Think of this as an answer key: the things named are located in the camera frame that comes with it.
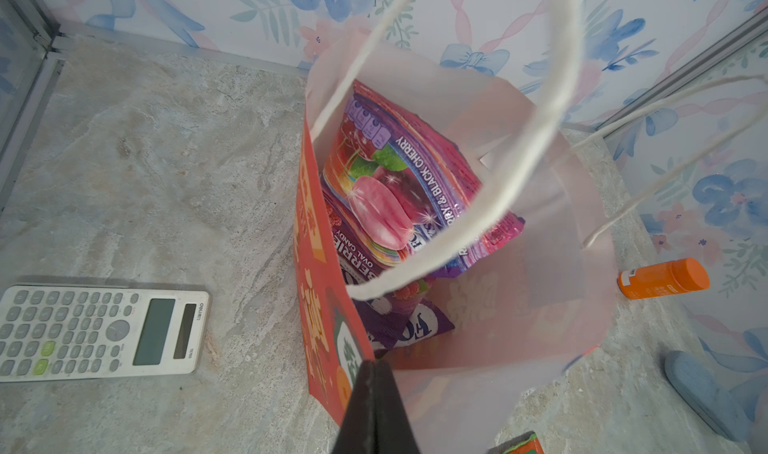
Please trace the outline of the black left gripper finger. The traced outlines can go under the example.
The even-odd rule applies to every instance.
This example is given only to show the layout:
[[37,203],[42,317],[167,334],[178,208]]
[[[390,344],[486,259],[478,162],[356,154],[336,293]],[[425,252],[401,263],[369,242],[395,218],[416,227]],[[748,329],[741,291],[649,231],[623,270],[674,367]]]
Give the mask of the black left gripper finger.
[[393,372],[386,361],[366,360],[361,364],[331,452],[420,452]]

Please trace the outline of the red paper gift bag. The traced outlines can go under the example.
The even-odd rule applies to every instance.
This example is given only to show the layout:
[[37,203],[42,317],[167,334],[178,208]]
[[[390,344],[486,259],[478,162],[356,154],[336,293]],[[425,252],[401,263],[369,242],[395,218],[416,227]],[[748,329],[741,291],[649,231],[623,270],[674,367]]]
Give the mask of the red paper gift bag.
[[[414,0],[419,41],[384,36],[362,81],[419,114],[463,151],[485,157],[518,139],[541,103],[551,0]],[[608,119],[630,94],[669,77],[753,15],[738,0],[583,0],[585,53],[567,119]],[[321,210],[320,170],[338,119],[303,135],[293,247],[310,393],[344,417],[372,349],[345,291],[337,243]],[[600,344],[616,303],[608,235],[580,250],[600,222],[595,182],[553,139],[514,204],[523,234],[468,273],[437,282],[431,301],[453,331],[390,359],[416,441],[427,453],[477,453],[523,391],[551,382]]]

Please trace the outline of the purple Fox's candy bag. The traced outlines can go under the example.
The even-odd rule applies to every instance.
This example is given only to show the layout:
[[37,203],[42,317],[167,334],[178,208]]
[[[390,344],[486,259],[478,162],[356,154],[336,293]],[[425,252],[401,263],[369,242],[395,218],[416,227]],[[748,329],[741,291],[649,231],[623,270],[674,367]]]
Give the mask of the purple Fox's candy bag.
[[[383,271],[352,226],[351,212],[327,187],[323,200],[347,285],[358,285]],[[454,324],[427,298],[435,279],[426,277],[376,299],[354,302],[374,352],[380,356],[395,349],[448,333]]]
[[467,210],[481,183],[455,144],[355,82],[323,182],[342,224],[380,269],[421,250]]

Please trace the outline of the green orange noodle packet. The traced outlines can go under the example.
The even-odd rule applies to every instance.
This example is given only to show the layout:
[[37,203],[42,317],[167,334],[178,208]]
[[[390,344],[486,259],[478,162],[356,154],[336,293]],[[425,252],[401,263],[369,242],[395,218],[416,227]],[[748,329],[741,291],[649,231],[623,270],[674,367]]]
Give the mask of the green orange noodle packet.
[[487,451],[488,454],[544,454],[539,437],[529,431],[502,442]]

